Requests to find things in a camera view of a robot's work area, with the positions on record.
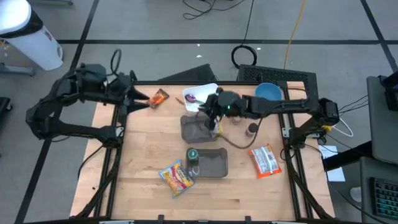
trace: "desk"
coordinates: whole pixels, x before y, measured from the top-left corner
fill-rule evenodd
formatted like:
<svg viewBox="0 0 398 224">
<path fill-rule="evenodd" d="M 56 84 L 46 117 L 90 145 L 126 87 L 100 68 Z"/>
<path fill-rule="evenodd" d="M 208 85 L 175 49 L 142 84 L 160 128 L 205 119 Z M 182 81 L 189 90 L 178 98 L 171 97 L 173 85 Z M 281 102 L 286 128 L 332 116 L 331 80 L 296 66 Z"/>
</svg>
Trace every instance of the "desk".
<svg viewBox="0 0 398 224">
<path fill-rule="evenodd" d="M 180 117 L 188 114 L 176 96 L 182 98 L 183 85 L 139 85 L 136 88 L 152 96 L 159 88 L 170 98 L 156 110 L 144 109 L 128 117 L 119 167 L 118 182 L 113 204 L 112 219 L 156 220 L 165 215 L 166 220 L 243 220 L 250 215 L 252 220 L 295 220 L 287 168 L 279 157 L 282 137 L 277 115 L 265 118 L 256 142 L 251 149 L 271 144 L 282 168 L 281 174 L 256 179 L 256 171 L 248 156 L 248 150 L 236 149 L 222 139 L 215 142 L 186 144 L 180 133 Z M 220 86 L 240 94 L 252 95 L 255 86 Z M 302 83 L 289 83 L 290 88 L 303 88 Z M 304 91 L 290 90 L 291 99 L 305 97 Z M 112 106 L 98 104 L 93 126 L 109 125 Z M 295 114 L 295 123 L 300 126 L 308 114 Z M 237 126 L 228 118 L 222 120 L 225 135 L 232 141 L 245 145 L 250 142 L 244 132 L 252 120 L 243 119 Z M 307 144 L 317 147 L 316 140 Z M 100 146 L 97 140 L 89 140 L 85 157 Z M 223 179 L 197 179 L 196 184 L 178 198 L 171 198 L 171 190 L 163 183 L 158 171 L 177 159 L 185 159 L 189 147 L 228 150 L 228 176 Z M 78 181 L 71 215 L 76 215 L 95 193 L 100 181 L 104 150 L 90 160 L 82 169 Z M 310 147 L 302 149 L 302 159 L 308 189 L 319 204 L 334 216 L 326 175 L 319 152 Z M 305 216 L 303 197 L 298 189 L 300 209 Z M 104 203 L 108 193 L 104 193 Z"/>
</svg>

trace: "chip bag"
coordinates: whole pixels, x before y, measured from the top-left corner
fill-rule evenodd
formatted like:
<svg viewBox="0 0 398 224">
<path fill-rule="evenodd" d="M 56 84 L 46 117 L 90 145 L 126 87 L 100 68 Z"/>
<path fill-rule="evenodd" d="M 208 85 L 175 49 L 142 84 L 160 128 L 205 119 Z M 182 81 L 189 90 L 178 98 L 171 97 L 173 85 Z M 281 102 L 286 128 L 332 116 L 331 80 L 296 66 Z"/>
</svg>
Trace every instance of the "chip bag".
<svg viewBox="0 0 398 224">
<path fill-rule="evenodd" d="M 187 175 L 182 167 L 181 159 L 177 159 L 168 168 L 159 171 L 160 177 L 172 189 L 175 198 L 193 186 L 193 179 Z"/>
<path fill-rule="evenodd" d="M 282 172 L 270 144 L 267 144 L 266 147 L 249 150 L 249 155 L 257 169 L 258 179 Z"/>
<path fill-rule="evenodd" d="M 164 90 L 159 89 L 157 90 L 156 94 L 151 97 L 147 104 L 151 107 L 151 108 L 156 108 L 159 104 L 163 103 L 163 101 L 165 101 L 169 96 L 169 94 L 167 94 Z"/>
</svg>

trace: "white paper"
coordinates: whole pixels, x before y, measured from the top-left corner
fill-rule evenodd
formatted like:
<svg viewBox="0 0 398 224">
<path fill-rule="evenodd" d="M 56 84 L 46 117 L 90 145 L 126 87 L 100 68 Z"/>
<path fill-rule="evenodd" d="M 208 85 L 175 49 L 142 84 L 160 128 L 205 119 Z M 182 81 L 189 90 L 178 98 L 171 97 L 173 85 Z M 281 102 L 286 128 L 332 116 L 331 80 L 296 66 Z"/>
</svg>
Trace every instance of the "white paper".
<svg viewBox="0 0 398 224">
<path fill-rule="evenodd" d="M 329 158 L 331 156 L 337 155 L 337 147 L 336 146 L 321 146 L 319 145 L 319 150 L 322 153 L 322 157 L 324 159 Z M 328 177 L 330 182 L 345 182 L 346 179 L 344 177 L 343 168 L 337 168 L 331 171 L 328 171 Z"/>
</svg>

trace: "white plate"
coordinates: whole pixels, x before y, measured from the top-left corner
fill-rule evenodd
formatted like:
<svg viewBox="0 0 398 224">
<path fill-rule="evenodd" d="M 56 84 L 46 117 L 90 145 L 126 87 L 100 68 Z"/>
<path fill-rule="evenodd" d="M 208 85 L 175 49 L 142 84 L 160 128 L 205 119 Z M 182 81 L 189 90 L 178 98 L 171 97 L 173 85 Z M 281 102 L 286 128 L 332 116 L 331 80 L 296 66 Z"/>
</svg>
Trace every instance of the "white plate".
<svg viewBox="0 0 398 224">
<path fill-rule="evenodd" d="M 187 109 L 187 111 L 191 111 L 191 112 L 199 111 L 198 107 L 199 107 L 199 105 L 201 105 L 201 103 L 188 102 L 187 99 L 185 99 L 186 95 L 192 94 L 193 96 L 195 96 L 195 98 L 198 101 L 206 102 L 207 96 L 210 94 L 216 93 L 217 88 L 218 88 L 217 84 L 210 83 L 210 84 L 206 84 L 206 85 L 195 86 L 195 87 L 184 89 L 182 91 L 182 97 L 184 99 L 185 108 Z"/>
</svg>

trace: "blue bowl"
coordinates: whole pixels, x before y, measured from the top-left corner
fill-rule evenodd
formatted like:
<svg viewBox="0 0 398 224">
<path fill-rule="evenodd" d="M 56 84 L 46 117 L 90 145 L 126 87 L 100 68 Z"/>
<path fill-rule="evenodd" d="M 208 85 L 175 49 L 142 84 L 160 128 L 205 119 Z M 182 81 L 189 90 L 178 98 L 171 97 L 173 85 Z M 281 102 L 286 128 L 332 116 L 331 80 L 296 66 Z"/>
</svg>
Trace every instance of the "blue bowl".
<svg viewBox="0 0 398 224">
<path fill-rule="evenodd" d="M 261 83 L 254 90 L 255 96 L 260 96 L 268 100 L 281 100 L 282 92 L 277 85 L 272 83 Z"/>
</svg>

